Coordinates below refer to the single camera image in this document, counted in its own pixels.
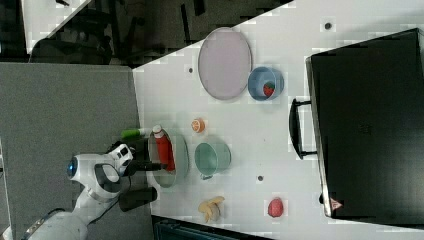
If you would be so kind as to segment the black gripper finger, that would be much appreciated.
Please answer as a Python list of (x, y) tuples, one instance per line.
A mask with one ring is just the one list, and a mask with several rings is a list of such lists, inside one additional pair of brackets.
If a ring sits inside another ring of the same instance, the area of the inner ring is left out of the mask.
[(165, 170), (166, 168), (167, 165), (162, 163), (141, 162), (137, 164), (138, 171), (159, 171)]

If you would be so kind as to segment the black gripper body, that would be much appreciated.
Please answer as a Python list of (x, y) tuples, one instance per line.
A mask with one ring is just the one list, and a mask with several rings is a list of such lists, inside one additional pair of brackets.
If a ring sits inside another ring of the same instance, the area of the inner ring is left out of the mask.
[(123, 176), (132, 176), (137, 172), (137, 163), (135, 161), (131, 161), (126, 167)]

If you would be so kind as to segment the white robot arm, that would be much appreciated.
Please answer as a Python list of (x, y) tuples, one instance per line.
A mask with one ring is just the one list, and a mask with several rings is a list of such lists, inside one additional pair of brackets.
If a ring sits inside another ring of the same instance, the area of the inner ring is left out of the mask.
[(148, 160), (145, 150), (118, 142), (105, 154), (79, 154), (67, 165), (68, 178), (83, 187), (72, 211), (56, 208), (37, 219), (19, 240), (86, 240), (88, 226), (114, 205), (124, 212), (157, 198), (153, 187), (132, 190), (122, 185), (124, 177), (137, 171), (155, 171), (164, 166)]

